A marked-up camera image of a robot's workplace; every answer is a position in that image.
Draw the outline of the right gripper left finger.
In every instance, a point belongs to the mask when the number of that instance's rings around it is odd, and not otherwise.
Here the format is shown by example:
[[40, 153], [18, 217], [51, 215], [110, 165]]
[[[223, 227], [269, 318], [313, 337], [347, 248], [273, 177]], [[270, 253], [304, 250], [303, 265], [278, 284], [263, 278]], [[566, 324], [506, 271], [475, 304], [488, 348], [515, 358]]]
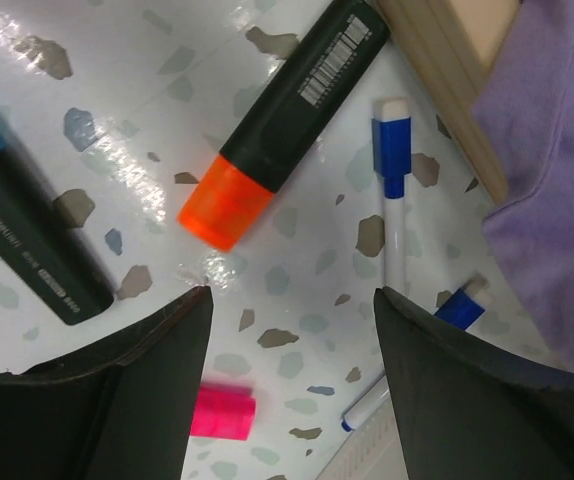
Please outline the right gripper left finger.
[[141, 321], [0, 374], [0, 479], [181, 476], [213, 313], [196, 287]]

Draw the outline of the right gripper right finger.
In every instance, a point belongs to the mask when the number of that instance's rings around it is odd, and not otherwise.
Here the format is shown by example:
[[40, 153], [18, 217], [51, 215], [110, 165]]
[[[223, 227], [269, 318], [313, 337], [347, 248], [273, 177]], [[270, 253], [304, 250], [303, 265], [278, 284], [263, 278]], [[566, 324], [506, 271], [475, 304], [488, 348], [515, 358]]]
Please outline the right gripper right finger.
[[467, 332], [449, 341], [420, 410], [396, 418], [411, 479], [574, 479], [574, 373]]

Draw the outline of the pink highlighter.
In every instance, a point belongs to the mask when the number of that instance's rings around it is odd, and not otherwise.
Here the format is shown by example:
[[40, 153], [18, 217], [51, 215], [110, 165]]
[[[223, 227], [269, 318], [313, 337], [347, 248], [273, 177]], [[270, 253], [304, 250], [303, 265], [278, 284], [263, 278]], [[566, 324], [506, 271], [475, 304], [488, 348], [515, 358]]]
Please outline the pink highlighter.
[[201, 386], [190, 435], [246, 441], [254, 424], [256, 408], [256, 399], [246, 391]]

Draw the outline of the blue cap marker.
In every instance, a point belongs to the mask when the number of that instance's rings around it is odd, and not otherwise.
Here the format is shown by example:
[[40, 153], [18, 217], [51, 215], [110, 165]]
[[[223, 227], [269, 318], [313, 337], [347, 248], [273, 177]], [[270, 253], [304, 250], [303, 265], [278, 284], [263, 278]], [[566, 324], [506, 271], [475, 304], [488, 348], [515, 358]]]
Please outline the blue cap marker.
[[479, 273], [451, 293], [434, 313], [390, 287], [378, 289], [374, 311], [384, 373], [345, 410], [342, 429], [358, 430], [387, 399], [392, 400], [403, 426], [412, 426], [420, 410], [412, 403], [421, 399], [421, 386], [437, 374], [439, 360], [448, 350], [441, 336], [462, 342], [464, 332], [490, 303], [489, 281]]
[[405, 294], [406, 183], [411, 173], [412, 122], [408, 100], [403, 97], [374, 104], [372, 146], [374, 170], [382, 190], [385, 284]]

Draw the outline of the blue highlighter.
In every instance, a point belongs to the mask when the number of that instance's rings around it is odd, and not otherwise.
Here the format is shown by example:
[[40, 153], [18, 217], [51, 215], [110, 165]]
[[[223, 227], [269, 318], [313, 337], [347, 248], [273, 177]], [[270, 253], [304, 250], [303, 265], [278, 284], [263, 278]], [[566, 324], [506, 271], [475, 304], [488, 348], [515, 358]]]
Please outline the blue highlighter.
[[114, 302], [92, 256], [50, 207], [1, 128], [0, 258], [67, 325], [89, 320]]

